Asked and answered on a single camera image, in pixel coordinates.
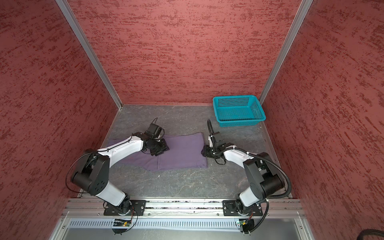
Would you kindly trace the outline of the purple trousers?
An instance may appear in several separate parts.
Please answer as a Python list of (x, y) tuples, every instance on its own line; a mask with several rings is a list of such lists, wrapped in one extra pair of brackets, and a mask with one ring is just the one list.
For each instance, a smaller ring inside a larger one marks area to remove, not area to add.
[(147, 171), (179, 169), (206, 169), (207, 158), (201, 154), (205, 146), (204, 134), (195, 133), (184, 136), (166, 135), (168, 151), (159, 156), (136, 152), (119, 161), (120, 164), (140, 167)]

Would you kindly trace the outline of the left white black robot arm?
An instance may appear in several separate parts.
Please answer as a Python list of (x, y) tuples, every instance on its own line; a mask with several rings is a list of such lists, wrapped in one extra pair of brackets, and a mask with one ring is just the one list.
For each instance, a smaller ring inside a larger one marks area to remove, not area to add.
[(110, 168), (138, 152), (158, 156), (168, 150), (166, 140), (135, 133), (117, 144), (81, 156), (76, 161), (71, 183), (106, 202), (107, 209), (113, 211), (115, 215), (132, 215), (134, 207), (130, 196), (109, 181)]

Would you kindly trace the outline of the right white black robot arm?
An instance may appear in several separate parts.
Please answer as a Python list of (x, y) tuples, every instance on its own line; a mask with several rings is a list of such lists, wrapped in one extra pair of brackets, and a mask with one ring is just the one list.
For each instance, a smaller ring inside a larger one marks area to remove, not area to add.
[(245, 170), (249, 187), (235, 200), (235, 210), (242, 216), (266, 200), (285, 198), (291, 193), (292, 183), (288, 175), (267, 153), (253, 154), (227, 144), (218, 148), (205, 145), (201, 154), (214, 160), (223, 159), (225, 163), (235, 163)]

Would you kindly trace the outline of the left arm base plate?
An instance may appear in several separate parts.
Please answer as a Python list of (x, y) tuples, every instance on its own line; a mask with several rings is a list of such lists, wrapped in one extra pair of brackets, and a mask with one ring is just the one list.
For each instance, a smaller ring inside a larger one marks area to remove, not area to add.
[(119, 206), (114, 206), (106, 202), (104, 206), (104, 216), (128, 217), (136, 214), (142, 216), (146, 208), (145, 200), (124, 200)]

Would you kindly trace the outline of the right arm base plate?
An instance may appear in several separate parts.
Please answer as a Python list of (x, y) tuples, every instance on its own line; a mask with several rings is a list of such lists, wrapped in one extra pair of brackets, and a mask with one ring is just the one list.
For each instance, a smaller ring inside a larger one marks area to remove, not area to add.
[(224, 200), (222, 201), (224, 216), (243, 216), (250, 217), (251, 215), (261, 217), (263, 211), (260, 206), (253, 204), (246, 207), (240, 200)]

